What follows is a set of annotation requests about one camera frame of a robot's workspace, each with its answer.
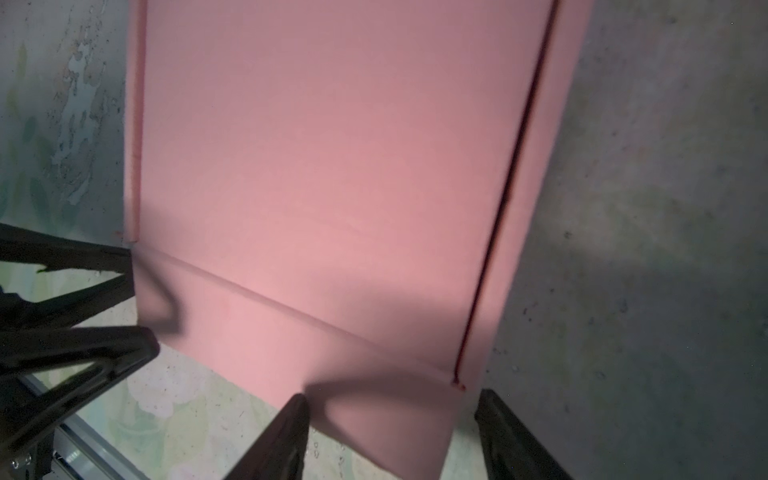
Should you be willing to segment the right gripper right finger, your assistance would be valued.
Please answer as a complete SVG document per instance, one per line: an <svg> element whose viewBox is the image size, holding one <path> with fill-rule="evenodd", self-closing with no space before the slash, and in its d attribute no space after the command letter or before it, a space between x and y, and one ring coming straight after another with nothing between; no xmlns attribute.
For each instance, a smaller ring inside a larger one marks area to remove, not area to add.
<svg viewBox="0 0 768 480"><path fill-rule="evenodd" d="M474 419L489 479L573 479L495 391L481 390Z"/></svg>

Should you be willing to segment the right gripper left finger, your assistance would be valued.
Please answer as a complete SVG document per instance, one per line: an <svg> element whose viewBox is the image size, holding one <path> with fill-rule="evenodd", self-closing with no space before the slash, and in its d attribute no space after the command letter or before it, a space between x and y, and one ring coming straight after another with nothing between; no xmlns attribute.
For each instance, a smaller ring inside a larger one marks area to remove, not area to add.
<svg viewBox="0 0 768 480"><path fill-rule="evenodd" d="M310 421L306 396L293 395L224 479L301 480Z"/></svg>

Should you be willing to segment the pink paper box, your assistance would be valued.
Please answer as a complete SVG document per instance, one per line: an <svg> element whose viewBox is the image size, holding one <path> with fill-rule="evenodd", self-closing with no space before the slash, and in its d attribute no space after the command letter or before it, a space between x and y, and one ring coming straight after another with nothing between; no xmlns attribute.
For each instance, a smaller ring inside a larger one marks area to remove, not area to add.
<svg viewBox="0 0 768 480"><path fill-rule="evenodd" d="M593 5L134 1L139 322L404 479L483 374Z"/></svg>

